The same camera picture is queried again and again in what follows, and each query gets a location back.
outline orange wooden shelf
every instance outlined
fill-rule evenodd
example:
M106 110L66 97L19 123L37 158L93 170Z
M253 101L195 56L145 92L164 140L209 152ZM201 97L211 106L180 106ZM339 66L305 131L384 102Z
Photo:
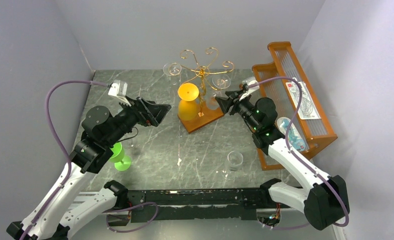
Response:
M272 55L273 62L253 66L253 73L256 80L261 82L262 80L276 76L297 78L299 82L304 82L306 84L307 90L312 97L317 112L319 113L320 119L304 120L300 119L297 115L298 121L294 122L295 127L301 137L305 140L307 146L307 150L301 152L301 154L307 159L311 159L335 141L337 139L337 135L334 133L334 130L325 115L325 111L313 91L297 56L291 48L291 43L287 41L272 42L267 46L267 48ZM291 118L295 111L295 106L291 102L291 95L286 87L287 82L289 82L287 79L274 80L260 86L261 96L271 98L275 102L279 118ZM260 149L258 149L258 155L262 170L283 169L283 166L280 164L268 165L266 163L265 155Z

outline black cable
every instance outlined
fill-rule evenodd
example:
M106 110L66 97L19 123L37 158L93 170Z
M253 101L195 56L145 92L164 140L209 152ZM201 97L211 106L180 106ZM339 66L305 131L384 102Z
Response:
M139 131L138 131L138 129L135 126L133 128L136 129L136 134L135 135L133 135L131 137L127 137L127 138L122 139L122 140L119 140L119 141L117 141L117 143L120 143L122 141L129 140L129 139L132 139L132 138L136 137L138 135Z

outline clear glass cup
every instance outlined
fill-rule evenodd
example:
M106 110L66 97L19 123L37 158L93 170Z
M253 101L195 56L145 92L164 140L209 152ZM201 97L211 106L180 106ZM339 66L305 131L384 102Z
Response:
M205 101L208 109L216 110L219 104L215 97L226 97L225 91L231 85L231 79L224 73L215 74L211 79L211 85L216 89L213 89L209 85L206 86L207 93L205 95Z
M170 83L169 90L169 103L172 106L176 106L179 103L178 89L181 82L182 66L177 62L170 62L164 65L163 73L167 76L167 80Z
M225 160L225 168L222 170L222 176L226 180L232 180L236 177L236 172L241 169L244 157L238 151L232 151Z
M181 74L181 71L182 71L182 66L177 62L167 63L163 67L163 72L167 76L167 79L169 80L170 84L172 85L179 84L179 80L180 80L179 75Z

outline wooden base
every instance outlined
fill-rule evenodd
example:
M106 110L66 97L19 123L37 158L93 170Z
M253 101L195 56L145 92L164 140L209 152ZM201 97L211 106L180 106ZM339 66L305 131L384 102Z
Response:
M183 121L182 119L179 119L189 134L224 116L222 110L220 110L220 107L218 107L216 110L211 110L207 108L205 102L203 103L202 112L202 116L198 115L196 118L190 121Z

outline blue object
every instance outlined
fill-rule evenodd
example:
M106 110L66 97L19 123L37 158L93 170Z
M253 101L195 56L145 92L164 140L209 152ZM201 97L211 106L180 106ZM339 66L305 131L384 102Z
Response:
M286 129L289 125L290 121L286 118L282 120L282 127ZM304 140L300 137L300 135L294 132L293 127L290 128L290 131L288 133L288 141L289 143L299 152L305 151L306 148L306 143Z

